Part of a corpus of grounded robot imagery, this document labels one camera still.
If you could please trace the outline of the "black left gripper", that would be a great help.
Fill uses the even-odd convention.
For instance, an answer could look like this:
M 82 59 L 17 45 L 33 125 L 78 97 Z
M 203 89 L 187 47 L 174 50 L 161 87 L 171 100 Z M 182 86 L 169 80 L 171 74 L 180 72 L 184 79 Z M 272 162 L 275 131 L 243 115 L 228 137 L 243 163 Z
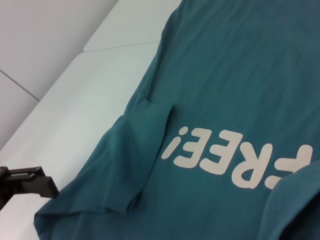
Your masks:
M 59 190 L 50 176 L 46 176 L 42 167 L 30 167 L 9 170 L 0 167 L 0 209 L 2 210 L 14 195 L 37 194 L 43 198 L 55 199 Z

